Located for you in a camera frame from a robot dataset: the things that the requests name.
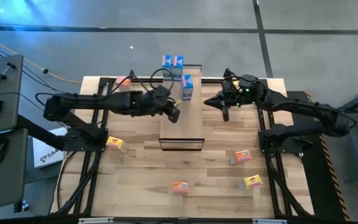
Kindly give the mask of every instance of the white box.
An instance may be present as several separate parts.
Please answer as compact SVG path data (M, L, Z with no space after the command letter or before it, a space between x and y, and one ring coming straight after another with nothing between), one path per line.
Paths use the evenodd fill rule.
M57 128L49 132L54 133L57 136L64 136L67 133L67 129ZM34 168L41 168L63 160L63 151L48 146L36 138L32 138L32 146L34 148Z

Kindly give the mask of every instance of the yellow box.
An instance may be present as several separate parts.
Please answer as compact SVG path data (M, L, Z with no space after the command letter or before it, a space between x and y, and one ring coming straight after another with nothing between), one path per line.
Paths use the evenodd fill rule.
M255 175L252 177L247 177L241 180L238 183L238 186L241 190L243 189L253 189L262 184L262 180L260 179L259 175Z
M106 149L112 149L126 154L128 151L128 145L121 139L109 136L106 142Z

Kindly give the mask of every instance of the yellow cable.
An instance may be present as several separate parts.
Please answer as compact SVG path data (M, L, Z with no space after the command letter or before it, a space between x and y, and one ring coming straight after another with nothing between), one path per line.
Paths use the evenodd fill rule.
M3 45L3 44L0 44L0 46L3 47L3 48L5 48L5 49L8 50L8 51L14 53L14 54L17 54L16 52L14 52L13 50L9 49L8 47L6 47L6 46ZM28 60L27 58L24 58L24 60L26 60L27 62L29 62L29 63L32 64L33 66L35 66L35 67L41 69L42 71L44 70L42 67L40 67L39 65L36 65L35 63L33 63L32 61ZM55 77L55 78L57 78L57 79L60 79L60 80L62 80L62 81L66 81L66 82L70 82L70 83L82 84L82 82L78 82L78 81L74 81L74 80L67 80L67 79L65 79L65 78L59 77L58 75L55 75L55 74L50 73L50 72L48 72L48 74L51 75L51 76L53 76L53 77Z

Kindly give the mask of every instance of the wooden table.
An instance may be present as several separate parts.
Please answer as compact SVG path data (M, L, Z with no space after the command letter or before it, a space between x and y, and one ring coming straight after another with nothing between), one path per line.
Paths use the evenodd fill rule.
M81 94L93 94L100 77L84 77ZM285 94L283 79L268 79L268 86ZM202 99L215 95L219 84L203 84ZM91 110L77 110L77 116L91 121ZM230 109L230 121L223 122L219 110L202 105L205 144L201 152L162 151L158 143L163 116L131 118L109 113L109 134L125 140L128 153L105 151L101 157L93 201L92 216L109 217L203 217L261 218L273 217L272 199L264 155L260 152L257 131L260 129L254 105ZM291 114L274 113L276 123L292 124ZM248 149L253 159L230 166L234 151ZM60 195L64 204L80 178L84 152L78 152L62 176ZM282 154L288 188L310 213L313 213L305 172L300 159ZM258 189L239 190L237 182L259 174L263 184ZM188 195L172 194L174 181L188 182ZM278 186L280 208L284 211ZM85 207L85 189L82 209ZM57 210L56 193L51 212Z

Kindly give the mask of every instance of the gray floor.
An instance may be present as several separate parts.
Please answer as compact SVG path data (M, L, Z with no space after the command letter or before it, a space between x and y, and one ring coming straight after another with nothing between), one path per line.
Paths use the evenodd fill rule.
M266 29L358 29L358 1L259 0ZM100 0L3 1L0 24L75 27L158 27L256 29L252 0ZM341 106L358 93L358 35L266 35L275 78L288 90L309 91L314 100ZM163 54L183 54L186 63L203 65L203 75L220 77L226 67L237 74L266 77L258 34L77 33L0 31L0 43L24 54L64 78L85 75L126 75L133 69L149 75ZM40 73L32 65L30 69ZM43 75L56 88L77 92L79 85ZM49 91L24 77L22 94L34 100ZM21 113L47 129L58 124L42 119L22 100ZM358 180L343 179L354 172L346 138L328 138L329 151L352 220L358 221ZM12 214L0 208L0 218L46 214L55 179L26 185L28 212ZM40 200L43 189L45 200Z

